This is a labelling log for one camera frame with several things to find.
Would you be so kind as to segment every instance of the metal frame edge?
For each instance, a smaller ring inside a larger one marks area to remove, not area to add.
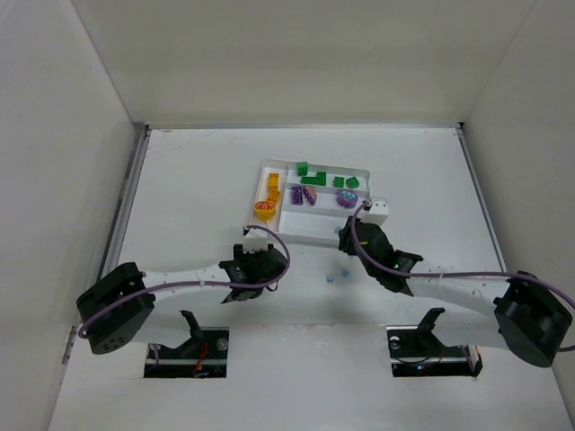
[[[495,249],[495,254],[497,254],[497,260],[500,264],[500,269],[502,271],[507,271],[507,265],[505,264],[505,260],[503,258],[503,253],[501,252],[500,243],[497,240],[497,235],[495,233],[495,228],[493,227],[493,222],[491,221],[491,216],[489,214],[489,210],[487,209],[487,204],[485,202],[485,198],[483,197],[482,188],[479,185],[479,180],[477,178],[477,174],[475,173],[475,168],[473,167],[473,162],[471,160],[471,155],[469,154],[469,150],[467,148],[467,143],[465,142],[464,131],[461,129],[461,126],[456,128],[457,137],[459,138],[459,145],[464,153],[465,162],[467,163],[467,169],[471,175],[471,179],[473,182],[473,187],[475,188],[475,194],[479,199],[479,204],[483,212],[483,218],[485,219],[485,223],[487,224],[487,228],[489,230],[489,235],[491,237],[491,242],[493,244],[493,248]]]
[[[150,127],[143,123],[134,123],[134,129],[137,132],[139,131],[139,133],[136,133],[132,153],[126,167],[118,204],[116,205],[108,241],[106,242],[102,263],[98,271],[98,280],[108,274],[118,264],[119,253],[128,228],[129,215],[136,196],[137,184],[142,173],[144,158],[146,157],[146,149],[150,140]]]
[[[350,122],[350,123],[330,123],[330,122],[294,122],[294,123],[170,123],[152,122],[150,130],[155,129],[227,129],[227,128],[459,128],[458,123],[370,123],[370,122]]]

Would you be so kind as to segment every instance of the orange wire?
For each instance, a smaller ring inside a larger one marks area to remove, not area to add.
[[[198,358],[198,362],[196,363],[196,368],[194,368],[194,371],[191,374],[193,377],[195,377],[198,370],[201,369],[201,361],[204,360],[204,357],[206,357],[207,354],[208,354],[208,343],[204,343],[204,345],[201,347],[201,350],[199,353],[199,358]]]

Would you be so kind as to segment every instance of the purple lego brick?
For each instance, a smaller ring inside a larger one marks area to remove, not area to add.
[[[315,200],[317,199],[317,193],[315,193],[314,188],[312,186],[305,186],[304,195],[309,204],[313,207],[315,205]]]
[[[304,204],[304,196],[302,195],[301,186],[293,186],[291,188],[291,203],[294,205]]]
[[[358,195],[353,191],[342,190],[338,193],[337,202],[342,207],[355,208],[358,203]]]

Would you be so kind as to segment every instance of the white tray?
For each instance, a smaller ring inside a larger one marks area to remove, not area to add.
[[[347,209],[336,202],[337,192],[348,188],[333,187],[333,178],[339,176],[347,179],[355,176],[359,180],[359,187],[352,190],[358,195],[359,205],[363,200],[370,198],[369,171],[308,163],[307,176],[315,176],[317,172],[327,173],[326,186],[314,186],[317,193],[314,207],[305,198],[303,205],[291,203],[292,186],[302,185],[301,177],[297,175],[297,162],[277,159],[268,159],[264,162],[254,204],[266,200],[269,193],[268,176],[270,173],[278,173],[281,199],[278,202],[276,215],[268,221],[267,226],[287,242],[337,246],[339,243],[337,230],[345,225],[348,216],[351,216],[357,207]],[[266,225],[253,212],[250,224]]]

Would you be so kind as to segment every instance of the white table surface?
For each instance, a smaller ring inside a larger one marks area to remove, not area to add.
[[[155,130],[120,261],[171,271],[231,257],[267,158],[368,169],[395,247],[498,269],[452,128]],[[225,379],[144,380],[146,346],[94,356],[77,341],[50,430],[572,429],[553,371],[509,352],[482,349],[478,379],[393,378],[385,325],[444,304],[386,292],[335,250],[290,249],[278,292],[192,310],[230,326]]]

